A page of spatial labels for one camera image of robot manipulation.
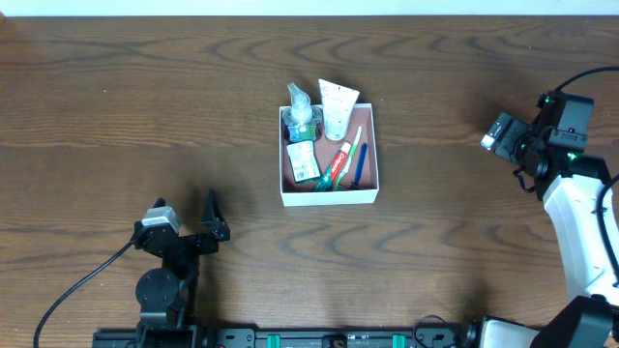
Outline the green white soap packet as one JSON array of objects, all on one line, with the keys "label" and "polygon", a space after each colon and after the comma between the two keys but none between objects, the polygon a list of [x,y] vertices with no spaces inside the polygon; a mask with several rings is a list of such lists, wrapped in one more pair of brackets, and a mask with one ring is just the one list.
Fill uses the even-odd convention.
[{"label": "green white soap packet", "polygon": [[321,176],[312,141],[291,143],[286,150],[296,184],[315,181]]}]

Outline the green white toothbrush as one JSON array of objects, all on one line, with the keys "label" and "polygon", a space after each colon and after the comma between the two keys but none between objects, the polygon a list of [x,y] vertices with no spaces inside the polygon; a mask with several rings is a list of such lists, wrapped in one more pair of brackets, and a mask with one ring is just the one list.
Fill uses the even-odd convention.
[{"label": "green white toothbrush", "polygon": [[358,126],[358,128],[357,128],[357,132],[356,132],[356,135],[355,135],[355,138],[354,138],[354,142],[352,143],[352,146],[351,146],[351,149],[349,151],[348,158],[347,158],[347,160],[346,160],[346,162],[344,164],[344,167],[342,168],[342,170],[339,173],[338,178],[337,178],[337,180],[335,182],[334,190],[342,190],[343,189],[343,188],[340,188],[340,182],[343,179],[343,177],[349,171],[352,158],[354,157],[354,154],[356,152],[357,146],[358,146],[358,144],[360,142],[360,139],[361,139],[361,135],[363,133],[363,128],[364,127],[361,126],[361,125]]}]

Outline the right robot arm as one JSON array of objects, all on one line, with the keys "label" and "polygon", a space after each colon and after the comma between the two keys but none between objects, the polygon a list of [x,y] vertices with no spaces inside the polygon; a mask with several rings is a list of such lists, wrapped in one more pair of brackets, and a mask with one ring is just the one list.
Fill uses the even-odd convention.
[{"label": "right robot arm", "polygon": [[483,319],[469,347],[602,347],[618,336],[618,228],[604,159],[585,154],[594,109],[590,98],[559,89],[540,96],[531,123],[503,112],[481,145],[533,180],[554,227],[567,285],[567,305],[540,330]]}]

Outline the clear soap pump bottle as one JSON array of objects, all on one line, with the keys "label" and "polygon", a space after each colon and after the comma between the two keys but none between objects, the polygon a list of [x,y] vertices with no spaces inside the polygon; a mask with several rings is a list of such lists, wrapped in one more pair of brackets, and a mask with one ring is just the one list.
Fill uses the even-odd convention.
[{"label": "clear soap pump bottle", "polygon": [[322,111],[313,106],[310,96],[295,83],[289,83],[290,106],[281,114],[287,139],[291,143],[315,141],[322,122]]}]

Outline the white shampoo tube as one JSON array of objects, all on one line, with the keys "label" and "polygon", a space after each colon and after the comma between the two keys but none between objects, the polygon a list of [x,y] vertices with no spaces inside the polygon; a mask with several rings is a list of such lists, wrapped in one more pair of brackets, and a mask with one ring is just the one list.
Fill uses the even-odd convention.
[{"label": "white shampoo tube", "polygon": [[319,79],[318,82],[325,135],[330,141],[340,142],[348,132],[352,110],[360,92],[324,79]]}]

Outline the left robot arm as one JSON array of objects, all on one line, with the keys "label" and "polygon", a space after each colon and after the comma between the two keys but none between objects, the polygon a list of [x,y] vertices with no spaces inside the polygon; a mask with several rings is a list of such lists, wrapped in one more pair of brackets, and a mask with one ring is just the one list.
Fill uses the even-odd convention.
[{"label": "left robot arm", "polygon": [[230,239],[230,229],[210,190],[201,216],[205,231],[182,236],[181,220],[160,198],[134,224],[134,247],[162,260],[137,282],[140,304],[136,339],[130,347],[203,347],[212,340],[208,330],[193,322],[200,257],[219,251]]}]

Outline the green toothpaste tube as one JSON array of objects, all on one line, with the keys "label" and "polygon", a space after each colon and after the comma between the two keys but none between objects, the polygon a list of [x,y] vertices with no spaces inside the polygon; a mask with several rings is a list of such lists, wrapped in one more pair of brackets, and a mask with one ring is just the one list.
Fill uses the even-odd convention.
[{"label": "green toothpaste tube", "polygon": [[349,142],[344,142],[341,145],[336,156],[318,181],[317,186],[314,189],[315,192],[329,191],[333,188],[334,181],[343,169],[343,166],[349,157],[351,148],[352,145]]}]

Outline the blue disposable razor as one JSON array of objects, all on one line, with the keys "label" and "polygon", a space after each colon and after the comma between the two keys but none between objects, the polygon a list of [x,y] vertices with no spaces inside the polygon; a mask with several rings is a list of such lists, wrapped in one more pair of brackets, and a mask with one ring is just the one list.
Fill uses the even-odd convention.
[{"label": "blue disposable razor", "polygon": [[363,171],[364,171],[364,165],[365,165],[365,159],[366,159],[366,155],[367,155],[367,150],[368,150],[368,144],[364,143],[362,145],[360,154],[359,154],[359,158],[357,161],[357,168],[356,168],[356,172],[355,172],[355,177],[353,182],[349,185],[349,189],[351,190],[358,190],[361,187],[359,186],[360,181],[362,179],[363,176]]}]

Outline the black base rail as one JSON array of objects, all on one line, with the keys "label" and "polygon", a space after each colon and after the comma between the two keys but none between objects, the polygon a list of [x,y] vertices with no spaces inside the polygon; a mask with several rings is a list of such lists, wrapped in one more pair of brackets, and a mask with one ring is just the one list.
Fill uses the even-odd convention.
[{"label": "black base rail", "polygon": [[364,348],[474,347],[475,335],[453,327],[425,326],[410,331],[113,331],[93,334],[96,348]]}]

